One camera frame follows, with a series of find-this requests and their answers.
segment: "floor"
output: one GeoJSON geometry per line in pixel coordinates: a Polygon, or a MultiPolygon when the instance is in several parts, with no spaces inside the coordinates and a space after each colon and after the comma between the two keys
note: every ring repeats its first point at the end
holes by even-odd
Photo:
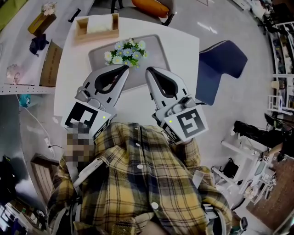
{"type": "MultiPolygon", "coordinates": [[[[201,164],[224,166],[234,153],[221,146],[221,141],[229,134],[235,120],[266,127],[264,113],[267,96],[271,93],[273,71],[271,49],[250,13],[239,9],[231,0],[209,0],[209,6],[196,0],[175,1],[177,15],[170,27],[200,38],[200,50],[222,40],[231,40],[248,57],[240,79],[223,75],[214,105],[204,106],[209,131],[197,137],[201,164]]],[[[131,4],[130,0],[123,2],[125,6],[131,4]]],[[[95,3],[90,14],[107,14],[109,8],[110,0],[102,0],[95,3]]],[[[64,146],[66,133],[59,125],[60,119],[53,116],[53,100],[54,95],[45,95],[43,101],[30,111],[49,132],[51,144],[64,146]]],[[[28,143],[24,144],[25,156],[37,152],[52,157],[43,141],[45,134],[36,121],[23,111],[20,122],[22,136],[26,136],[25,143],[28,143]]],[[[59,160],[62,149],[56,147],[55,155],[55,160],[59,160]]]]}

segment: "person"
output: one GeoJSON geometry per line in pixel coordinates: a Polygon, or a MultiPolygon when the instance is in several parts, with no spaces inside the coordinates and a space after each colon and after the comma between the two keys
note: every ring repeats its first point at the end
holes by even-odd
{"type": "Polygon", "coordinates": [[[280,152],[281,155],[288,155],[294,157],[294,134],[292,128],[287,131],[280,130],[260,130],[255,126],[236,121],[231,130],[231,135],[238,133],[238,136],[246,136],[262,145],[270,148],[269,151],[264,152],[264,156],[273,156],[280,152]]]}
{"type": "Polygon", "coordinates": [[[161,131],[137,123],[111,123],[95,140],[93,156],[85,141],[68,134],[46,209],[50,232],[70,234],[68,223],[58,215],[77,200],[68,169],[68,162],[77,159],[78,167],[94,159],[103,161],[79,187],[81,210],[73,223],[79,235],[213,234],[205,204],[221,211],[229,232],[230,207],[209,169],[200,166],[196,141],[171,144],[161,131]],[[193,182],[195,171],[204,175],[198,187],[193,182]]]}

